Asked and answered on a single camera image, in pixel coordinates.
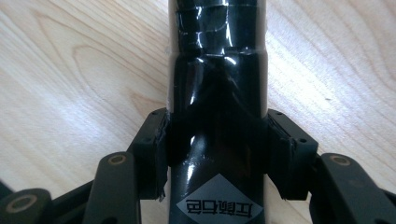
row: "wooden table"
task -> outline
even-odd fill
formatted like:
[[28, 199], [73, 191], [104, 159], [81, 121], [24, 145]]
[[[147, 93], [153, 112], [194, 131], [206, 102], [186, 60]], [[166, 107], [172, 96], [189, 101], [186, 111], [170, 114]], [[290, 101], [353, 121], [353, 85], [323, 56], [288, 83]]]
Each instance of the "wooden table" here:
[[[0, 2], [0, 179], [56, 198], [165, 106], [167, 1]], [[396, 191], [396, 2], [267, 2], [269, 107]], [[311, 222], [269, 188], [272, 223]], [[143, 223], [167, 204], [142, 202]]]

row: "wood grain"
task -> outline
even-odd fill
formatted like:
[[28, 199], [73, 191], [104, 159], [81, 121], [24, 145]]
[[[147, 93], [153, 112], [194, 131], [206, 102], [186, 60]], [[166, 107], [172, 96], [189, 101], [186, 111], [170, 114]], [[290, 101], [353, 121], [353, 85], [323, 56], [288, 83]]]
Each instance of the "wood grain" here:
[[[167, 1], [0, 1], [0, 179], [56, 198], [166, 101]], [[267, 1], [269, 106], [396, 192], [396, 3]], [[272, 184], [271, 223], [310, 223]], [[143, 223], [167, 204], [143, 202]]]

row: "bottle label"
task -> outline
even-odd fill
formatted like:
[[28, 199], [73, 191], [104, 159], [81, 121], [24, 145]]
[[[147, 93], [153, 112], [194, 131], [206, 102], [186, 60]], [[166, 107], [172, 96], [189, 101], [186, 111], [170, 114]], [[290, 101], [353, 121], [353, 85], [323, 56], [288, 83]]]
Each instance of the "bottle label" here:
[[245, 224], [262, 212], [261, 206], [220, 174], [184, 198], [177, 207], [192, 220], [208, 224]]

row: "light wood surface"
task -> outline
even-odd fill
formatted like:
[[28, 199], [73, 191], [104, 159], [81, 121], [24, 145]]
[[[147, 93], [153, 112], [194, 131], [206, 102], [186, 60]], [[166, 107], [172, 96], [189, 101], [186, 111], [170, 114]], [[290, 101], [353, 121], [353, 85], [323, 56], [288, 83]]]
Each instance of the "light wood surface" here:
[[[0, 179], [56, 198], [165, 106], [167, 1], [0, 0]], [[268, 1], [269, 107], [396, 192], [396, 2]], [[270, 184], [271, 223], [310, 223]], [[166, 201], [142, 202], [166, 223]]]

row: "diamond-shaped label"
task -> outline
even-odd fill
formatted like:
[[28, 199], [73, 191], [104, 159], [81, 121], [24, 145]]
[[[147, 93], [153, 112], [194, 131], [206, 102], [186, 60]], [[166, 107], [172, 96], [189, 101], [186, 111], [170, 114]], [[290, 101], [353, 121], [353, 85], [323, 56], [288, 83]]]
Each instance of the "diamond-shaped label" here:
[[192, 220], [205, 224], [245, 224], [262, 211], [261, 206], [220, 174], [184, 198], [177, 207]]

